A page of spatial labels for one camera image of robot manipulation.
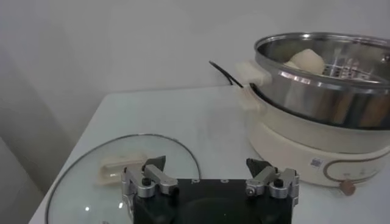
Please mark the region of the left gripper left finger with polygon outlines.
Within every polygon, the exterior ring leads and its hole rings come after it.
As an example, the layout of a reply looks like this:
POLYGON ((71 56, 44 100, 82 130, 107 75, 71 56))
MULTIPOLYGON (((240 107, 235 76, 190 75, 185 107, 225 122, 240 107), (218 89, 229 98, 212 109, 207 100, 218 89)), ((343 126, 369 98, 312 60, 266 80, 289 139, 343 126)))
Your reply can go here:
POLYGON ((134 211, 135 197, 151 198, 156 187, 164 195, 172 196, 179 189, 176 178, 167 176, 165 168, 166 157, 159 156, 147 159, 144 164, 131 164, 123 168, 121 173, 122 199, 127 205, 128 213, 134 211))

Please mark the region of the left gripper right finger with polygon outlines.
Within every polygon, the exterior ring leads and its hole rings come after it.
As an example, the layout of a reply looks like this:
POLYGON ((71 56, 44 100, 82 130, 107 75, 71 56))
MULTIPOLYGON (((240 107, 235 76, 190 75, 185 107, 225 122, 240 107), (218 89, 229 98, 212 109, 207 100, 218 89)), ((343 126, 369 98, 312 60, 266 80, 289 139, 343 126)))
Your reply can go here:
POLYGON ((299 203, 299 174, 294 169, 279 171, 267 161, 246 159, 246 165, 252 175, 246 180, 245 192, 248 197, 264 195, 266 191, 272 198, 292 200, 292 206, 299 203))

